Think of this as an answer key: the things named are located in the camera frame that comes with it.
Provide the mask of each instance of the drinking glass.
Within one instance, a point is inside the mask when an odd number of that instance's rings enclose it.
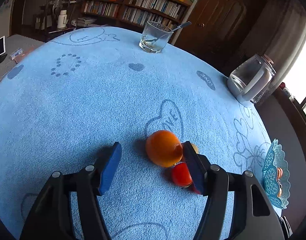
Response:
[[[173,31],[165,25],[148,21],[140,40],[140,47],[149,53],[160,53],[165,47]]]

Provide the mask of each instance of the screw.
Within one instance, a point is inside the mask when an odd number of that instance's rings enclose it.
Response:
[[[85,167],[86,171],[93,171],[94,170],[94,166],[93,165],[88,165]]]
[[[52,173],[52,177],[53,177],[53,178],[58,178],[60,175],[61,175],[61,173],[60,173],[59,171],[54,171],[54,172]]]
[[[251,171],[245,171],[244,174],[248,177],[252,177],[253,173]]]
[[[211,170],[213,170],[213,171],[219,171],[219,170],[220,170],[220,167],[219,167],[218,165],[216,165],[216,164],[212,164],[212,165],[210,166],[210,168],[211,168]]]

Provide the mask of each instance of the glass pitcher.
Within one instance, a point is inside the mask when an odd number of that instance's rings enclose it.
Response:
[[[244,106],[248,101],[256,104],[265,92],[263,89],[276,74],[273,61],[267,56],[255,54],[238,66],[229,76],[227,86]]]

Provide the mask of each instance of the door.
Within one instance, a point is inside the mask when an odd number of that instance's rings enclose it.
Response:
[[[198,0],[175,46],[220,72],[256,22],[266,0]]]
[[[10,36],[21,34],[25,0],[14,0],[11,14]]]

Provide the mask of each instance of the curtain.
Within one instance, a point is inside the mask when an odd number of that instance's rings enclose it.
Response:
[[[298,0],[268,0],[251,31],[226,64],[238,67],[254,54],[268,55],[276,75],[264,88],[262,104],[292,68],[306,40],[306,11]]]

